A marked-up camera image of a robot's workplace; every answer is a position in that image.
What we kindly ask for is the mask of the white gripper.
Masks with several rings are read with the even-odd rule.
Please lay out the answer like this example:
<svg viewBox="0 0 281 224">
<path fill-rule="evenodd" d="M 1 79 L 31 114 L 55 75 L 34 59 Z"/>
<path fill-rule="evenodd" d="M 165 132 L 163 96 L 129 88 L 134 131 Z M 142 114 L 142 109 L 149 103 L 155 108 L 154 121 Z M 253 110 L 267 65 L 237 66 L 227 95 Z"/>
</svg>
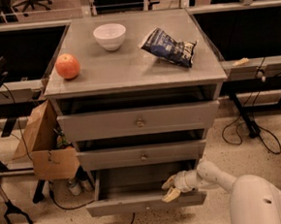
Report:
<svg viewBox="0 0 281 224">
<path fill-rule="evenodd" d="M 197 189 L 201 178 L 196 170 L 180 171 L 176 175 L 170 176 L 162 185 L 163 190 L 168 190 L 166 196 L 163 197 L 164 203 L 171 202 L 180 196 L 180 193 L 187 193 L 193 189 Z"/>
</svg>

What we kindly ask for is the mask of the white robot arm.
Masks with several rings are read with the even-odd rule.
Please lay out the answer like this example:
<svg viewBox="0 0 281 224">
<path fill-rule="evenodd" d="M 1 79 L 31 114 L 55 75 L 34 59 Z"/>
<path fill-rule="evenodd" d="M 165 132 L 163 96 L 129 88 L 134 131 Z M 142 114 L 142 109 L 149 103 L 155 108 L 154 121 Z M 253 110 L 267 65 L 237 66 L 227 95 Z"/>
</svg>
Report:
<svg viewBox="0 0 281 224">
<path fill-rule="evenodd" d="M 201 160 L 192 171 L 179 171 L 162 185 L 163 202 L 181 193 L 220 186 L 230 195 L 231 224 L 281 224 L 281 190 L 255 175 L 232 176 L 214 163 Z"/>
</svg>

